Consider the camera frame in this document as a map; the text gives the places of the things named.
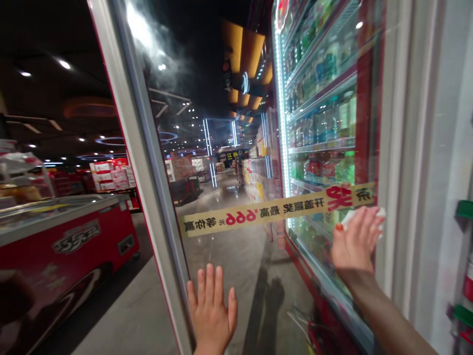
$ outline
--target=tiled floor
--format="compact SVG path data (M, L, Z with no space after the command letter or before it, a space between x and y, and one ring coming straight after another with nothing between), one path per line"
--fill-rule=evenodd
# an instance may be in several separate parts
M177 208L177 213L248 204L245 192L235 184L231 175L223 175L217 188L206 183L203 194ZM134 215L134 222L141 235L140 260L127 265L123 275L119 272L87 301L38 354L178 353L143 216ZM211 262L224 269L225 292L236 288L238 328L229 354L307 353L305 335L287 313L293 313L294 306L309 313L312 298L287 253L277 250L262 226L186 239L184 248L193 279ZM130 278L137 269L131 282L115 280Z

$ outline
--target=green clip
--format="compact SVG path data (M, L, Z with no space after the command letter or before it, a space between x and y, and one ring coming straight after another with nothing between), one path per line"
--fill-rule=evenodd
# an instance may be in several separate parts
M458 319L461 323L466 324L470 328L473 328L473 312L466 309L462 305L455 305L453 308L453 316Z
M457 206L457 217L473 219L473 201L460 200Z

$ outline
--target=ice cream freezer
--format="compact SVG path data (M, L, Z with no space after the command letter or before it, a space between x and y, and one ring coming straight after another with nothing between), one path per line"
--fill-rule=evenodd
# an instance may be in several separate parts
M0 348L29 354L138 248L123 195L2 210Z

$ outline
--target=hand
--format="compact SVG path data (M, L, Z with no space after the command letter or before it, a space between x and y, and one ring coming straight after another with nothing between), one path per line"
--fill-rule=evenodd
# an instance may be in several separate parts
M334 228L334 243L332 245L332 260L338 275L344 270L363 271L373 275L371 253L376 247L381 234L380 225L384 217L376 217L379 207L360 207L345 231L338 223Z
M187 299L197 340L194 355L222 355L237 328L235 289L230 289L227 310L221 266L217 266L215 274L212 264L207 264L206 279L203 269L197 272L197 298L193 282L187 282Z

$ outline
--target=dark ceiling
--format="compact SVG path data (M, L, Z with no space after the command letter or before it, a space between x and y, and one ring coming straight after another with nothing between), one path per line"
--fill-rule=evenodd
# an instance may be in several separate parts
M145 60L149 86L161 91L150 92L150 99L168 105L156 119L157 125L160 131L178 134L173 144L191 149L198 139L203 139L199 126L202 118L228 118L220 19L242 26L253 24L257 15L260 16L255 14L255 8L261 6L255 4L257 0L136 2L138 9L149 16L148 21L156 29L157 39L166 53L164 71L156 70L156 63L149 57ZM117 117L64 116L67 99L84 96L111 99L86 1L8 0L2 2L2 14L0 91L8 115L30 117L7 118L17 122L8 124L12 138L24 151L32 150L41 159L56 160L64 156L74 164L78 163L76 157L83 154L109 153L110 149L123 152L122 146L110 148L95 142L100 135L121 136ZM63 68L59 59L68 62L71 69ZM20 71L27 71L31 76L24 77ZM188 107L195 111L186 109L176 115L188 102L184 99L192 101ZM151 105L154 115L164 106L156 102ZM63 130L59 131L48 120L31 117L55 120ZM231 134L230 123L212 122L214 144L221 146ZM22 123L33 125L40 133ZM38 147L31 149L28 147L31 143Z

